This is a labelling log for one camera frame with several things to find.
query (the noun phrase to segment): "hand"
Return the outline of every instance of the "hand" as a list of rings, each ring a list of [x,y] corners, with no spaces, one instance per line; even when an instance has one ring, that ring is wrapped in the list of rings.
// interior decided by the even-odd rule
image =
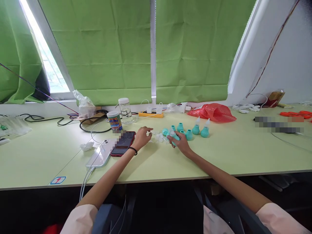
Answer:
[[[192,152],[191,148],[189,147],[188,141],[186,140],[186,136],[183,133],[175,131],[178,137],[180,137],[180,140],[176,140],[171,136],[167,136],[169,139],[169,143],[172,145],[173,148],[175,146],[172,144],[174,142],[176,146],[179,148],[179,150],[188,157],[189,153]]]
[[[146,126],[140,128],[136,133],[136,139],[131,147],[139,151],[143,146],[145,146],[152,138],[152,133],[149,133],[148,136],[146,135],[146,133],[151,130],[153,130],[153,128],[148,128]]]

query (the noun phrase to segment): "yellow power strip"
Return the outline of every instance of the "yellow power strip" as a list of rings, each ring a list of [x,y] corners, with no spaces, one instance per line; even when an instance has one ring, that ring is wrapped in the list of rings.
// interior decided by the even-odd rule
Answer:
[[[139,116],[142,116],[142,117],[148,117],[148,116],[150,116],[150,117],[155,117],[155,118],[163,118],[163,113],[162,114],[156,114],[156,112],[154,111],[152,111],[152,113],[151,114],[149,114],[149,113],[147,113],[146,111],[140,111],[139,112]]]

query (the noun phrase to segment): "green curtain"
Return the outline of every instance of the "green curtain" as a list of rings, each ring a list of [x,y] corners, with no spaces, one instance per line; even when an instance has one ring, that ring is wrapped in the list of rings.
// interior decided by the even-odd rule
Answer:
[[[74,88],[94,105],[151,100],[148,0],[39,0]]]
[[[19,0],[0,0],[0,62],[35,86],[42,62]],[[34,88],[0,67],[0,102],[40,102]]]
[[[225,100],[255,0],[157,0],[157,102]]]

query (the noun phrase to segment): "person's left hand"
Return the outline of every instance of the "person's left hand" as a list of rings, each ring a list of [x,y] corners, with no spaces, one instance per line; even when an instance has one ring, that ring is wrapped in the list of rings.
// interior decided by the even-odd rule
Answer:
[[[151,130],[153,130],[153,128],[148,128],[146,126],[140,128],[136,133],[136,139],[134,140],[134,143],[131,145],[131,147],[139,151],[143,146],[145,146],[152,138],[152,133],[149,133],[148,136],[146,135],[146,133],[150,132]]]

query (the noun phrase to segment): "floor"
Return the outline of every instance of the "floor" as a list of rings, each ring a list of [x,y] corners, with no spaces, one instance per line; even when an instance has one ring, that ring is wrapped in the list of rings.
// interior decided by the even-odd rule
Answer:
[[[311,184],[294,183],[279,192],[258,176],[239,177],[239,179],[281,206],[307,229],[312,230]],[[140,206],[143,209],[144,204],[150,204],[155,210],[154,217],[165,222],[169,216],[168,214],[162,215],[159,207],[163,207],[163,204],[173,199],[172,194],[176,194],[176,191],[179,194],[188,194],[189,196],[186,197],[193,196],[190,190],[183,190],[184,186],[193,184],[205,192],[213,206],[232,198],[213,180],[205,179],[128,184],[126,187],[116,185],[105,203],[123,207],[125,190],[127,193],[135,190],[145,191],[140,195]],[[5,214],[2,215],[1,220],[3,233],[6,233],[5,231],[8,233],[42,233],[47,226],[63,224],[71,210],[77,205],[79,193],[80,187],[0,191],[0,207],[2,214]],[[185,202],[183,196],[174,199],[180,200],[181,203]]]

